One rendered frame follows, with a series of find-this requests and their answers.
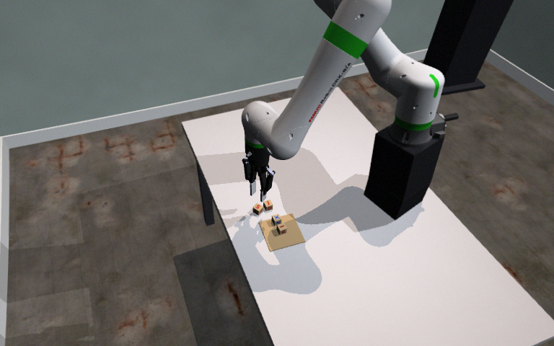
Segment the tan flat mat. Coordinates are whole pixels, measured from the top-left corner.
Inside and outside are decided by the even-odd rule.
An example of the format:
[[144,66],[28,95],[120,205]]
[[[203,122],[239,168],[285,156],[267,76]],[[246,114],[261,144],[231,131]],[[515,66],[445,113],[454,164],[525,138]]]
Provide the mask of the tan flat mat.
[[282,235],[277,232],[272,218],[259,222],[270,252],[306,242],[293,213],[281,216],[281,219],[287,227],[287,232]]

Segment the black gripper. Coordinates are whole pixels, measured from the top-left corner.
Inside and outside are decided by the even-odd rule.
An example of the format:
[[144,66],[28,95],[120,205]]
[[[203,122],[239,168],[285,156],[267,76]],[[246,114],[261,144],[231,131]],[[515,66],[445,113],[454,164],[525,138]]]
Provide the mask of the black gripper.
[[[250,161],[250,162],[249,162]],[[263,202],[266,199],[266,193],[272,188],[273,175],[275,171],[271,171],[268,166],[269,157],[266,159],[251,159],[245,157],[242,160],[245,170],[245,179],[250,183],[250,195],[253,196],[256,193],[256,175],[260,178],[260,201]],[[266,178],[267,172],[267,178]]]

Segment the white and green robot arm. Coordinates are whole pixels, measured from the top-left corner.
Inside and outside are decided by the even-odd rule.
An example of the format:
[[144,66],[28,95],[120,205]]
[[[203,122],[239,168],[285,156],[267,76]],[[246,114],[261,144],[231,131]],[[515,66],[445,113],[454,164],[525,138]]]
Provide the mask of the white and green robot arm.
[[262,101],[244,108],[246,157],[287,160],[295,156],[322,106],[359,56],[373,81],[397,98],[395,121],[388,131],[395,143],[421,147],[432,137],[444,138],[446,121],[459,118],[457,113],[436,112],[444,75],[401,53],[385,35],[381,26],[392,0],[314,2],[331,18],[330,24],[280,116]]

